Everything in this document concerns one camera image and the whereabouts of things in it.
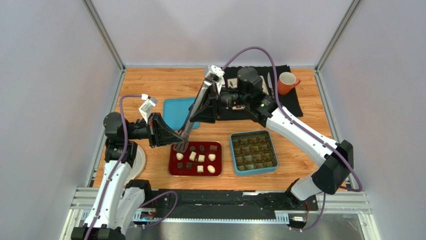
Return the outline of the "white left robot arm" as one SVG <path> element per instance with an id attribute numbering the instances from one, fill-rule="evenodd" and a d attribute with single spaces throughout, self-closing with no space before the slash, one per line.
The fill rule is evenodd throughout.
<path id="1" fill-rule="evenodd" d="M 136 210 L 152 197 L 148 180 L 127 180 L 136 165 L 135 140 L 147 139 L 152 148 L 183 142 L 158 112 L 135 122 L 111 112 L 103 126 L 106 151 L 102 183 L 84 224 L 72 230 L 72 240 L 124 240 Z"/>

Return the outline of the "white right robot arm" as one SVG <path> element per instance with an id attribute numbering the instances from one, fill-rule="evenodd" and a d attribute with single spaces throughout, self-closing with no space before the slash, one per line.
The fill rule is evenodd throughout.
<path id="1" fill-rule="evenodd" d="M 234 89 L 223 87 L 224 75 L 218 66 L 205 68 L 201 88 L 181 129 L 183 147 L 187 148 L 194 123 L 215 123 L 222 117 L 222 109 L 243 105 L 250 120 L 288 139 L 318 166 L 287 188 L 287 199 L 299 203 L 318 193 L 335 194 L 354 171 L 353 145 L 328 138 L 293 116 L 279 100 L 263 92 L 263 79 L 253 67 L 239 69 Z"/>

